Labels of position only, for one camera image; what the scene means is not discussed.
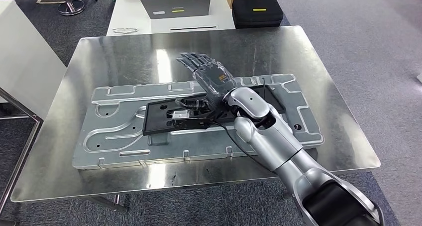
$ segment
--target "black case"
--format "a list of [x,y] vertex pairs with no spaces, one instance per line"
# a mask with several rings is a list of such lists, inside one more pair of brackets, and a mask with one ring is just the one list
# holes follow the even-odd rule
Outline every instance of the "black case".
[[236,28],[278,27],[283,20],[277,0],[233,0],[232,15]]

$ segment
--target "metal table leg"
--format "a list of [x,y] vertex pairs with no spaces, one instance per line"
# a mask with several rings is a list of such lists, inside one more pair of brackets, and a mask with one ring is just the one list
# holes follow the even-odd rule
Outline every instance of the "metal table leg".
[[71,16],[84,11],[85,3],[82,0],[65,0],[59,5],[58,11],[61,15]]
[[16,222],[0,220],[0,226],[16,226]]
[[[116,202],[110,201],[110,200],[108,200],[104,197],[91,197],[91,198],[87,198],[87,199],[89,201],[96,203],[96,204],[99,204],[99,205],[104,206],[106,208],[112,209],[114,211],[118,211],[120,213],[126,213],[127,212],[126,207],[119,205],[118,202],[116,203]],[[119,199],[120,199],[119,195],[117,195],[114,198],[115,201],[118,201]]]
[[[14,97],[9,95],[5,90],[0,88],[0,96],[3,97],[6,101],[8,101],[10,104],[27,114],[30,118],[34,119],[35,125],[31,130],[31,133],[29,134],[28,140],[25,143],[25,146],[22,149],[22,153],[19,156],[19,159],[17,160],[17,164],[13,169],[12,175],[6,185],[6,189],[1,196],[0,199],[0,215],[3,211],[3,208],[6,204],[7,199],[9,198],[9,195],[14,188],[14,185],[17,181],[17,178],[20,173],[20,169],[22,168],[23,164],[25,163],[26,156],[28,155],[29,151],[31,150],[31,147],[38,135],[38,132],[41,128],[41,125],[43,123],[43,120],[37,116],[35,113],[33,113],[30,109],[25,107],[22,103],[20,103],[18,100],[16,100]],[[16,225],[15,222],[9,222],[9,221],[2,221],[0,220],[0,226],[14,226]]]

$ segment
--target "black plate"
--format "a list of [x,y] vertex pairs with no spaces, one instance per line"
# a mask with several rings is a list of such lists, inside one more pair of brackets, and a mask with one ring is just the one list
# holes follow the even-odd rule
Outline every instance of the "black plate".
[[[286,113],[286,109],[277,100],[268,85],[254,86],[251,87],[251,89],[254,90],[266,102],[273,105],[273,107],[277,110],[279,114]],[[187,97],[187,99],[202,99],[204,97],[205,94],[199,94]],[[176,129],[173,127],[172,124],[172,113],[177,110],[183,110],[183,108],[180,108],[178,105],[176,105],[175,98],[148,103],[146,106],[145,120],[142,128],[143,135],[152,135],[175,131]],[[230,112],[227,112],[227,114],[224,114],[220,118],[218,118],[218,122],[221,123],[233,121],[234,116]]]

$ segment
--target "metal fixture plate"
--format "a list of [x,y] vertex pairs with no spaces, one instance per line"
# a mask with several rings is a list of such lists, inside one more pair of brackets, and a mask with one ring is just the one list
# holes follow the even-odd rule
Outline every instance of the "metal fixture plate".
[[[264,83],[286,108],[282,117],[305,149],[323,143],[323,136],[292,74],[235,78],[238,86]],[[142,135],[146,105],[168,98],[204,93],[196,81],[148,85],[100,87],[91,105],[75,148],[72,165],[77,169],[101,169],[140,164],[180,162],[244,156],[219,126],[206,130],[181,130]],[[243,148],[254,154],[225,124]]]

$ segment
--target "stainless steel table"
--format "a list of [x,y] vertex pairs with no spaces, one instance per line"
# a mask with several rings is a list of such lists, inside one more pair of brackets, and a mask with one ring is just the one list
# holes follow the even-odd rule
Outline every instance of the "stainless steel table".
[[192,80],[191,73],[175,61],[179,53],[189,51],[220,60],[234,76],[293,73],[325,137],[325,143],[311,155],[334,172],[380,166],[299,26],[83,38],[11,200],[38,202],[275,177],[247,157],[86,171],[72,167],[94,88]]

